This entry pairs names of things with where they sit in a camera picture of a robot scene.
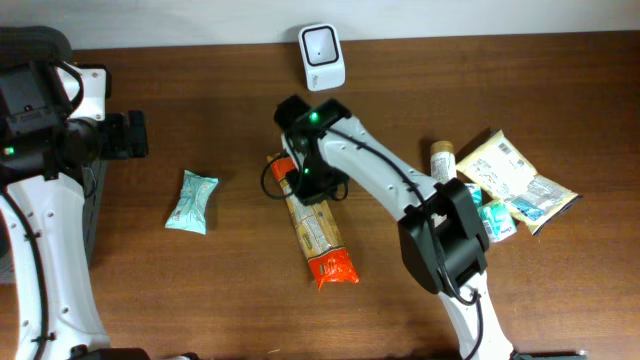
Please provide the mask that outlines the light teal snack pouch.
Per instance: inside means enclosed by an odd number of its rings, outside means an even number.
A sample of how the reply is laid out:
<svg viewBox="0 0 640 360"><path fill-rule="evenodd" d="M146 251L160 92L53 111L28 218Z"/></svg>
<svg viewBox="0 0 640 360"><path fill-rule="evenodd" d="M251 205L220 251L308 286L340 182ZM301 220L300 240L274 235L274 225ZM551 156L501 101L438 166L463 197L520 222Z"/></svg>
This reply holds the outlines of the light teal snack pouch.
<svg viewBox="0 0 640 360"><path fill-rule="evenodd" d="M207 203L218 184L218 178L203 177L185 170L177 205L165 222L165 227L205 235Z"/></svg>

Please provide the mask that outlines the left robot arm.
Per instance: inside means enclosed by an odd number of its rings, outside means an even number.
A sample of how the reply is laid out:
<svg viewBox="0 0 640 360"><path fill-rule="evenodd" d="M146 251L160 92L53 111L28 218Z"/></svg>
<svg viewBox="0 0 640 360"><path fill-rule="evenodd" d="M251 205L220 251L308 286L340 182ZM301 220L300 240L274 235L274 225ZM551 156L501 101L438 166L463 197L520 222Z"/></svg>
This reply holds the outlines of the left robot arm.
<svg viewBox="0 0 640 360"><path fill-rule="evenodd" d="M1 31L1 230L11 247L19 359L143 359L115 348L94 300L86 170L149 152L144 114L110 113L111 74L78 65L51 27Z"/></svg>

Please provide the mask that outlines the white cosmetic tube gold cap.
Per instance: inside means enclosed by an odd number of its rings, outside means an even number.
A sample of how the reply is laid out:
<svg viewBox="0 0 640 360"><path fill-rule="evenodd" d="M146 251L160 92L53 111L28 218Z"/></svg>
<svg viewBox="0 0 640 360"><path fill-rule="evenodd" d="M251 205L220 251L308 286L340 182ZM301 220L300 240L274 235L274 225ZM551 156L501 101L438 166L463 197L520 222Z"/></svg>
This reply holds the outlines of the white cosmetic tube gold cap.
<svg viewBox="0 0 640 360"><path fill-rule="evenodd" d="M446 184L456 175L456 162L453 144L442 140L433 143L430 147L431 176L442 184Z"/></svg>

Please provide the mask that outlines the red spaghetti packet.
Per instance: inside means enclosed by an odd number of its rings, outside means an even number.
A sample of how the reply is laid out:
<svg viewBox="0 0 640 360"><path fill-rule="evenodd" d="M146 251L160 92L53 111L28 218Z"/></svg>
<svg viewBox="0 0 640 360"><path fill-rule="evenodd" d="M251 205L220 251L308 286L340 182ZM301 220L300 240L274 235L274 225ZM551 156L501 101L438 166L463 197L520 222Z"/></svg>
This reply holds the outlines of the red spaghetti packet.
<svg viewBox="0 0 640 360"><path fill-rule="evenodd" d="M285 203L317 288L328 283L359 283L328 203L303 205L295 196L286 198Z"/></svg>

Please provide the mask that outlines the small teal tissue pack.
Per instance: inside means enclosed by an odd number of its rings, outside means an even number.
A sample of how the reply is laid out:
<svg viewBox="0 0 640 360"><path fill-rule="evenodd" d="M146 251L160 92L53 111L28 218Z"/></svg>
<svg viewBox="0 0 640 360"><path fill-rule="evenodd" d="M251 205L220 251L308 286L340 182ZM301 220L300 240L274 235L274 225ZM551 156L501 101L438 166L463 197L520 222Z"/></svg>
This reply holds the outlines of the small teal tissue pack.
<svg viewBox="0 0 640 360"><path fill-rule="evenodd" d="M491 243L501 242L517 233L516 224L502 200L493 200L478 209Z"/></svg>

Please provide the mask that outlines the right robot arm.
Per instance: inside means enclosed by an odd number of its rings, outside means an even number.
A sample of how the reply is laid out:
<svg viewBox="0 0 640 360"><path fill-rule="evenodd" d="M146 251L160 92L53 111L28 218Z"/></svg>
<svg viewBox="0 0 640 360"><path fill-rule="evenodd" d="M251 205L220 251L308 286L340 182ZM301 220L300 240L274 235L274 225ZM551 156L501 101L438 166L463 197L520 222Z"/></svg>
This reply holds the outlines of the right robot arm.
<svg viewBox="0 0 640 360"><path fill-rule="evenodd" d="M343 104L312 107L297 95L274 121L295 168L292 196L304 205L335 199L355 181L396 220L404 266L442 301L464 359L514 359L488 292L490 241L470 192L457 179L441 183L402 161Z"/></svg>

